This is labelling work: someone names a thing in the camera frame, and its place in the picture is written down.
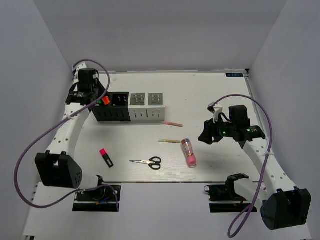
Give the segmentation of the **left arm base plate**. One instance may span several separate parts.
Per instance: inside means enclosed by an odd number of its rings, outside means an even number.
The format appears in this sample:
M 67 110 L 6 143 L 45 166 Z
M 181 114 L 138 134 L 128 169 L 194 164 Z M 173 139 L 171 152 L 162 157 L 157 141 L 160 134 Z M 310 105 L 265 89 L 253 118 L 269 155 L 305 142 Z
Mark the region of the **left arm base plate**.
M 116 194 L 114 194 L 110 187 L 102 187 L 91 192 L 77 193 L 74 198 L 72 211 L 91 213 L 118 212 L 116 196 L 120 204 L 122 186 L 112 184 L 111 187 Z

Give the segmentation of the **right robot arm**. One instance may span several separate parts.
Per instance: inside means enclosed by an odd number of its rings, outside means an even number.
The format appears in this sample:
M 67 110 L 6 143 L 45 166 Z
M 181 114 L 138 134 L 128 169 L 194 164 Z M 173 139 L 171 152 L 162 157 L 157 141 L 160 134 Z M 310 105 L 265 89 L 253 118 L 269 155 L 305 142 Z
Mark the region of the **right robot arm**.
M 223 121 L 221 105 L 208 106 L 213 117 L 204 122 L 198 140 L 211 145 L 223 138 L 232 138 L 249 156 L 255 168 L 263 174 L 254 207 L 270 230 L 304 225 L 307 221 L 311 194 L 300 189 L 286 175 L 275 156 L 268 150 L 268 142 L 261 128 L 251 125 L 248 110 L 244 105 L 229 107 L 229 120 Z

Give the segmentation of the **orange cap black highlighter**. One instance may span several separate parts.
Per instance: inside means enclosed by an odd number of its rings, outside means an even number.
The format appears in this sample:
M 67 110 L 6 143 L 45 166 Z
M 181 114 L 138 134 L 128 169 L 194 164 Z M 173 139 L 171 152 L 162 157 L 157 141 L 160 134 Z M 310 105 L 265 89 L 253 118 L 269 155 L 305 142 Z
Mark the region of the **orange cap black highlighter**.
M 110 101 L 108 96 L 104 96 L 101 100 L 102 100 L 104 105 L 108 105 L 108 104 L 111 103 L 111 101 Z

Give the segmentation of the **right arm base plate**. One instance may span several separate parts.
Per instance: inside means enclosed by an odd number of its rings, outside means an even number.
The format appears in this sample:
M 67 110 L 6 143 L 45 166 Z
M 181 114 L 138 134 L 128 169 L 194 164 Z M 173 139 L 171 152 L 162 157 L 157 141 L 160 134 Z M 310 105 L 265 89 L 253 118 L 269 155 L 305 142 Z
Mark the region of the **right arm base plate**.
M 231 196 L 225 184 L 210 184 L 203 188 L 208 195 L 210 213 L 241 213 L 250 203 L 242 196 Z

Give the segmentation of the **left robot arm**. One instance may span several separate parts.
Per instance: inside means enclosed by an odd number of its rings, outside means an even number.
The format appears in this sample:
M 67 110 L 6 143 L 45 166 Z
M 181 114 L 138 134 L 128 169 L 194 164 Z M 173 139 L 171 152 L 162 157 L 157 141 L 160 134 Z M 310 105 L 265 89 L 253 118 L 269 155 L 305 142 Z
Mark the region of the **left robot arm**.
M 75 149 L 82 127 L 90 115 L 90 108 L 78 111 L 97 100 L 105 91 L 99 73 L 93 68 L 83 68 L 69 90 L 63 119 L 44 153 L 38 153 L 35 164 L 43 185 L 69 189 L 88 189 L 94 199 L 105 196 L 106 187 L 97 175 L 84 173 L 75 161 Z

